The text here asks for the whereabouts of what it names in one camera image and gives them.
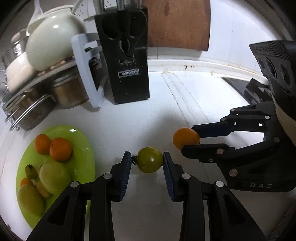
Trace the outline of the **yellow pear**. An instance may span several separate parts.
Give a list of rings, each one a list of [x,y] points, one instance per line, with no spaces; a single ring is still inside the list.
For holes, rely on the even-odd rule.
[[[18,190],[18,202],[22,209],[41,216],[44,211],[44,201],[37,189],[29,184],[23,185]]]

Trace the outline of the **wooden cutting board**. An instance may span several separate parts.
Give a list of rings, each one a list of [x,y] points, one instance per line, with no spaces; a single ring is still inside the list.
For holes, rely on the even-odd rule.
[[[208,51],[210,0],[147,0],[148,46]]]

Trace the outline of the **steel pot lower right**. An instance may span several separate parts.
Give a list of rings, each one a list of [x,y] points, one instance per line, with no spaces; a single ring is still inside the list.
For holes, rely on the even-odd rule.
[[[89,99],[78,72],[57,74],[51,77],[49,86],[62,109],[74,108]]]

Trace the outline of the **white wall socket strip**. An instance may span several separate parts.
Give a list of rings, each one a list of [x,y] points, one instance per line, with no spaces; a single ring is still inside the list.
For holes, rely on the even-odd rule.
[[[78,0],[74,4],[71,13],[86,20],[87,18],[103,13],[107,8],[116,6],[116,1]]]

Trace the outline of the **white frying pan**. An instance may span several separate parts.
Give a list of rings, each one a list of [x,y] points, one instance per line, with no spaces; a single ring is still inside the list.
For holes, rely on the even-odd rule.
[[[27,53],[18,56],[7,68],[7,88],[9,93],[16,92],[27,80],[37,73],[28,61]]]

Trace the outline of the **black knife block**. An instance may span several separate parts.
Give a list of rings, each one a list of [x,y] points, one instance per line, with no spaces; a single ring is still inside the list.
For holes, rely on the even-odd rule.
[[[115,104],[147,100],[148,9],[109,9],[94,17]]]

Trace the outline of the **white ceramic pot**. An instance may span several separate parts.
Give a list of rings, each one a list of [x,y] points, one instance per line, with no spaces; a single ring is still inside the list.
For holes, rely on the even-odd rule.
[[[29,22],[26,53],[33,69],[42,72],[73,56],[71,38],[86,32],[73,9],[73,5],[59,6]]]

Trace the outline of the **orange tangerine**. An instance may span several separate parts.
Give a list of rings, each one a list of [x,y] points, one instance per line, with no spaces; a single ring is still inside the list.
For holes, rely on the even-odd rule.
[[[179,150],[185,145],[198,145],[200,144],[200,136],[193,129],[183,127],[173,134],[173,144]]]
[[[49,148],[50,156],[57,162],[66,162],[72,155],[71,143],[65,138],[55,138]]]
[[[35,138],[35,149],[41,155],[49,154],[50,144],[51,139],[45,134],[40,134]]]

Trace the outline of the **grey white pot rack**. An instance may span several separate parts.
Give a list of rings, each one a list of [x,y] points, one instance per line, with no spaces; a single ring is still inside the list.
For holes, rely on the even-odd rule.
[[[100,44],[97,44],[97,47],[90,49],[89,51],[85,51],[85,45],[91,42],[99,42],[98,33],[85,33],[78,34],[71,38],[71,45],[74,53],[74,59],[66,62],[65,64],[56,67],[53,70],[50,70],[28,82],[26,82],[23,87],[21,87],[14,94],[5,94],[3,96],[3,105],[8,105],[12,102],[16,97],[21,95],[23,92],[29,90],[30,88],[42,83],[43,81],[57,75],[58,73],[67,70],[72,67],[77,67],[78,72],[80,74],[82,83],[85,87],[86,93],[89,97],[90,103],[93,108],[101,108],[103,107],[104,102],[104,85],[106,83],[107,77],[104,76],[100,80],[99,87],[95,86],[95,81],[93,80],[91,70],[89,67],[89,62],[93,57],[98,57],[102,52],[102,47]]]

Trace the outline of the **yellow-green apple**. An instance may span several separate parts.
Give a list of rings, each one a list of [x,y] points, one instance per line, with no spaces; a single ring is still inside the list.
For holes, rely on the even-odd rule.
[[[46,190],[54,195],[60,195],[72,181],[69,171],[62,163],[56,161],[44,163],[39,178]]]

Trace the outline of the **steel pot lower left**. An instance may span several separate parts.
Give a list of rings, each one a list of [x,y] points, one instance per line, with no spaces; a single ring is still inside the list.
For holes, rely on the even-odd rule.
[[[19,96],[7,100],[2,109],[5,122],[11,124],[9,130],[30,131],[39,125],[56,106],[55,97],[40,88],[31,88]]]

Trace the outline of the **small green tomato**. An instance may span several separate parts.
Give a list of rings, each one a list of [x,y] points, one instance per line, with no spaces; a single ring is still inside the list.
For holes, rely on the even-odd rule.
[[[145,147],[132,156],[132,163],[137,165],[142,173],[151,174],[163,165],[163,154],[154,147]]]

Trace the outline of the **steel pot with lid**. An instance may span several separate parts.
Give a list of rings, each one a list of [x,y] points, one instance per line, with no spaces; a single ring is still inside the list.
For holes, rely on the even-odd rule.
[[[26,51],[27,41],[27,29],[20,30],[11,38],[10,48],[8,48],[1,58],[5,68]]]

